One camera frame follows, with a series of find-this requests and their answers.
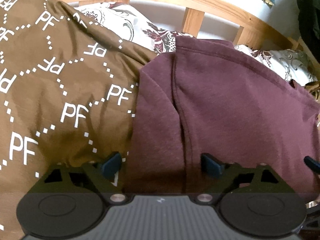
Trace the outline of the maroon shirt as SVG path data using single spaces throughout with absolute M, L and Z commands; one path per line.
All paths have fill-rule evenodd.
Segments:
M 176 51 L 140 70 L 124 190 L 197 193 L 213 179 L 200 156 L 270 165 L 297 193 L 319 194 L 304 157 L 319 159 L 319 104 L 221 40 L 178 37 Z

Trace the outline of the brown PF patterned blanket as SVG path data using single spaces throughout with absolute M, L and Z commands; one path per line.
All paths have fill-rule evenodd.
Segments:
M 1 239 L 49 166 L 125 156 L 139 71 L 156 54 L 56 0 L 1 2 Z

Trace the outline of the white floral bedsheet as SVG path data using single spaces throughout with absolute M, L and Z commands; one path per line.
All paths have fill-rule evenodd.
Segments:
M 76 7 L 76 10 L 116 33 L 122 39 L 134 42 L 151 51 L 169 53 L 176 50 L 175 38 L 191 36 L 181 31 L 170 31 L 154 25 L 134 7 L 116 2 L 94 3 Z M 236 50 L 256 59 L 285 81 L 295 80 L 301 86 L 318 81 L 312 63 L 301 50 L 253 50 L 240 44 Z

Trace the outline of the black garment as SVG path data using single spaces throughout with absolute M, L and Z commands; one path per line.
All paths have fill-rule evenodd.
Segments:
M 297 0 L 302 40 L 319 62 L 319 0 Z

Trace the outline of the wooden bed frame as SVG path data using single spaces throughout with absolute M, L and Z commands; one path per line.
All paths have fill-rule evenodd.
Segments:
M 115 1 L 129 3 L 130 0 L 61 0 L 66 3 L 79 2 L 85 5 L 94 2 Z M 150 0 L 154 2 L 165 2 L 185 7 L 184 18 L 182 21 L 182 30 L 193 36 L 197 36 L 205 13 L 209 13 L 225 20 L 238 24 L 239 30 L 233 40 L 234 44 L 244 44 L 254 49 L 261 49 L 263 43 L 271 41 L 281 49 L 302 48 L 315 67 L 319 63 L 312 55 L 305 42 L 299 38 L 294 40 L 285 37 L 270 25 L 255 17 L 254 15 L 222 0 Z

